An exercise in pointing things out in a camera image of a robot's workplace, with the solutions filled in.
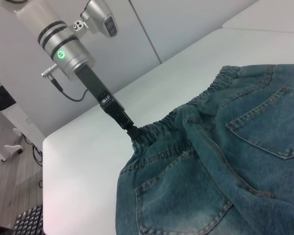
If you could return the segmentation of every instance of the pocket stitching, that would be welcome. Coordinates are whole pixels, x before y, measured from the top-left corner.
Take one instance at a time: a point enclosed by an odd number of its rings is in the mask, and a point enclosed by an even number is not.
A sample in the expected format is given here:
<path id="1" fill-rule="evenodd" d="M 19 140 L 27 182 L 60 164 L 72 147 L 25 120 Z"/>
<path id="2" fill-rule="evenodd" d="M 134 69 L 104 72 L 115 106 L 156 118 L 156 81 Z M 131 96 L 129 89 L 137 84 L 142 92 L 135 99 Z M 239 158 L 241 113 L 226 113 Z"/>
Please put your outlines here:
<path id="1" fill-rule="evenodd" d="M 166 151 L 163 151 L 161 153 L 157 153 L 154 155 L 151 155 L 147 161 L 144 161 L 144 163 L 136 163 L 136 164 L 131 164 L 125 168 L 123 168 L 120 172 L 120 175 L 123 174 L 124 172 L 130 171 L 130 170 L 135 170 L 135 169 L 139 169 L 144 167 L 145 165 L 147 165 L 148 163 L 151 163 L 155 160 L 158 159 L 162 159 L 162 158 L 167 158 L 172 156 L 173 154 L 179 154 L 183 151 L 185 151 L 187 148 L 189 148 L 191 146 L 190 143 L 186 143 L 186 144 L 182 144 L 180 147 L 178 148 L 174 148 L 174 149 L 168 149 Z"/>
<path id="2" fill-rule="evenodd" d="M 257 115 L 261 114 L 263 111 L 266 110 L 268 106 L 271 106 L 273 103 L 275 103 L 278 99 L 282 97 L 282 95 L 289 91 L 289 90 L 294 90 L 293 88 L 288 88 L 288 87 L 282 87 L 280 90 L 278 90 L 276 93 L 274 93 L 268 100 L 263 102 L 262 104 L 258 105 L 256 108 L 248 111 L 247 113 L 243 114 L 242 116 L 230 121 L 228 124 L 225 126 L 237 137 L 240 139 L 260 148 L 263 149 L 264 151 L 267 151 L 277 157 L 283 158 L 283 159 L 289 159 L 293 158 L 294 154 L 289 154 L 289 153 L 282 153 L 281 151 L 275 151 L 272 147 L 260 143 L 260 141 L 254 139 L 254 138 L 248 138 L 244 134 L 239 134 L 235 132 L 237 129 L 240 128 L 240 125 L 244 123 L 244 121 L 249 121 L 256 117 Z"/>
<path id="3" fill-rule="evenodd" d="M 245 95 L 245 94 L 248 94 L 248 93 L 251 93 L 255 90 L 258 90 L 258 89 L 261 89 L 261 88 L 264 88 L 266 87 L 269 82 L 271 81 L 271 77 L 272 77 L 272 71 L 274 69 L 275 65 L 269 65 L 268 68 L 267 68 L 267 72 L 266 72 L 266 79 L 261 83 L 259 84 L 258 86 L 255 86 L 255 87 L 251 87 L 251 88 L 248 88 L 242 92 L 239 92 L 237 94 L 235 94 L 234 96 L 230 97 L 228 100 L 224 101 L 220 106 L 221 107 L 224 107 L 226 104 L 228 104 L 229 102 L 231 102 L 232 100 L 242 96 L 242 95 Z"/>
<path id="4" fill-rule="evenodd" d="M 188 120 L 189 122 L 193 122 L 194 124 L 200 125 L 198 123 L 198 121 L 194 121 L 194 120 Z M 207 134 L 202 130 L 202 128 L 200 128 L 200 133 L 202 134 L 202 136 L 204 137 L 204 139 L 209 143 L 209 145 L 213 148 L 213 150 L 215 151 L 216 155 L 219 157 L 219 159 L 226 164 L 226 167 L 230 170 L 230 172 L 233 174 L 234 177 L 236 177 L 240 183 L 242 184 L 242 186 L 244 187 L 245 190 L 247 190 L 248 192 L 256 195 L 256 196 L 260 196 L 260 197 L 267 197 L 267 198 L 276 198 L 276 196 L 271 193 L 271 192 L 266 192 L 266 191 L 260 191 L 257 189 L 254 189 L 252 186 L 250 186 L 245 180 L 243 180 L 238 173 L 231 167 L 231 165 L 229 164 L 229 162 L 227 161 L 227 159 L 225 158 L 222 150 L 220 149 L 220 147 L 212 140 L 210 139 Z"/>
<path id="5" fill-rule="evenodd" d="M 156 177 L 146 181 L 140 187 L 135 189 L 136 203 L 137 203 L 137 205 L 136 205 L 136 221 L 137 221 L 137 228 L 141 232 L 141 234 L 150 234 L 149 231 L 153 230 L 153 231 L 160 231 L 162 233 L 165 233 L 165 232 L 175 233 L 176 235 L 189 235 L 189 234 L 204 235 L 204 234 L 209 233 L 216 225 L 218 225 L 218 223 L 221 221 L 221 219 L 224 217 L 224 215 L 227 213 L 227 211 L 232 207 L 233 203 L 230 202 L 229 200 L 227 200 L 225 202 L 225 204 L 223 205 L 223 207 L 222 207 L 223 210 L 218 212 L 217 215 L 214 217 L 214 219 L 204 229 L 202 229 L 200 231 L 190 231 L 190 232 L 172 231 L 172 230 L 169 231 L 169 230 L 161 230 L 161 229 L 158 229 L 158 228 L 147 227 L 144 224 L 143 215 L 142 215 L 143 213 L 142 213 L 142 210 L 141 210 L 141 208 L 143 206 L 143 198 L 138 197 L 138 196 L 143 194 L 143 192 L 145 190 L 149 190 L 160 179 L 162 179 L 163 176 L 166 174 L 166 172 L 168 170 L 170 170 L 175 164 L 177 164 L 178 162 L 180 162 L 182 160 L 186 160 L 186 159 L 189 159 L 189 158 L 195 158 L 195 155 L 192 154 L 194 152 L 195 151 L 193 149 L 188 150 L 187 152 L 185 152 L 185 154 L 183 154 L 182 156 L 177 158 L 168 167 L 166 167 L 166 169 L 163 172 L 161 172 L 159 175 L 157 175 Z"/>

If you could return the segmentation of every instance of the denim shorts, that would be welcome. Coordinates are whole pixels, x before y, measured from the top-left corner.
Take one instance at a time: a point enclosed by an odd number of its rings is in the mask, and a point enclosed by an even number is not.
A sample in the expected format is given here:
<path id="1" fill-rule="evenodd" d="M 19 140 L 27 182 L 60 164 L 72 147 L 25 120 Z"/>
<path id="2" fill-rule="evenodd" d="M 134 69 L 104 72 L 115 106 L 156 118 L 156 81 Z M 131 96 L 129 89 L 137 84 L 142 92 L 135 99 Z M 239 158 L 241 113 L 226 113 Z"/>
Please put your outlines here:
<path id="1" fill-rule="evenodd" d="M 294 235 L 294 65 L 225 66 L 140 132 L 118 235 Z"/>

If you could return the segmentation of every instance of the white wall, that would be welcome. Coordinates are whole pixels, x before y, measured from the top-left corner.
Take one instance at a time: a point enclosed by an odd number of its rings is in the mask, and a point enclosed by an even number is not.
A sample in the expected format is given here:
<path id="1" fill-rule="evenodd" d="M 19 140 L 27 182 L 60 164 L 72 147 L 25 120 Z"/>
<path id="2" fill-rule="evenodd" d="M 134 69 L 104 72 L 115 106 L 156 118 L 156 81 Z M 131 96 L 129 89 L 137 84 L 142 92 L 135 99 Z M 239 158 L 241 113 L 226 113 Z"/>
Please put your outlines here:
<path id="1" fill-rule="evenodd" d="M 294 33 L 294 0 L 261 0 L 222 27 Z"/>
<path id="2" fill-rule="evenodd" d="M 130 0 L 162 62 L 257 0 Z"/>
<path id="3" fill-rule="evenodd" d="M 119 33 L 107 39 L 88 33 L 82 42 L 96 59 L 93 70 L 111 92 L 150 71 L 159 61 L 127 0 L 106 0 L 115 14 Z M 79 19 L 88 0 L 49 0 L 67 24 Z M 45 136 L 92 108 L 88 93 L 80 103 L 66 99 L 40 74 L 53 64 L 16 17 L 0 7 L 0 82 Z M 85 87 L 55 74 L 64 91 L 80 98 Z"/>

